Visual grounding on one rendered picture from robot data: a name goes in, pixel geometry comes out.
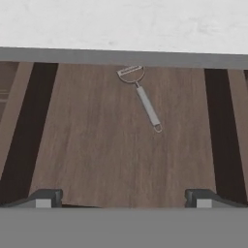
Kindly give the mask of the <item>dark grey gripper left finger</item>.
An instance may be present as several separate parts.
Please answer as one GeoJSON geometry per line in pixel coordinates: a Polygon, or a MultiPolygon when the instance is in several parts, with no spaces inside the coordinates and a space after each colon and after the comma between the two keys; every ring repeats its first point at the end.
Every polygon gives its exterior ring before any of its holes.
{"type": "Polygon", "coordinates": [[[56,208],[62,206],[63,191],[61,189],[40,189],[28,198],[4,203],[3,208],[56,208]]]}

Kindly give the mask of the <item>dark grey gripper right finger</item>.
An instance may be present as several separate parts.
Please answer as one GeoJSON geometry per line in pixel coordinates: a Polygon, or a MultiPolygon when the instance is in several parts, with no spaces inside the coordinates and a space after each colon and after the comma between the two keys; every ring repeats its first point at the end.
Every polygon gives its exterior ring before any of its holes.
{"type": "Polygon", "coordinates": [[[185,206],[188,208],[245,208],[244,203],[223,199],[209,189],[186,189],[185,206]]]}

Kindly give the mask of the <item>open brown wooden drawer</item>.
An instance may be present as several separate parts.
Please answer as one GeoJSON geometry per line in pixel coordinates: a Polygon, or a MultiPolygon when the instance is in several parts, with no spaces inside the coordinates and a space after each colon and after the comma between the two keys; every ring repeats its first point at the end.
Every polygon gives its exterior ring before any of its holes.
{"type": "Polygon", "coordinates": [[[9,65],[0,116],[0,205],[59,189],[68,206],[180,207],[188,189],[248,203],[248,88],[239,70],[9,65]]]}

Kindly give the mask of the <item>silver metal peeler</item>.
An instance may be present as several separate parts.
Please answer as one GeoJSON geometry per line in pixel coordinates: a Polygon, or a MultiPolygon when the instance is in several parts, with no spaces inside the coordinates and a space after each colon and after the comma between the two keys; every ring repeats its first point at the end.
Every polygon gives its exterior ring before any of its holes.
{"type": "Polygon", "coordinates": [[[130,66],[130,67],[120,69],[116,73],[117,73],[118,78],[122,82],[124,82],[126,84],[133,84],[136,87],[139,99],[143,105],[143,108],[144,108],[144,110],[145,110],[145,112],[149,118],[151,125],[153,126],[154,131],[156,133],[160,134],[163,131],[161,121],[160,121],[154,107],[152,106],[144,88],[140,84],[140,82],[142,81],[142,79],[145,76],[145,68],[143,66],[130,66]],[[132,79],[132,80],[127,80],[124,78],[125,76],[127,76],[127,75],[129,75],[135,71],[141,71],[140,77],[138,77],[136,79],[132,79]]]}

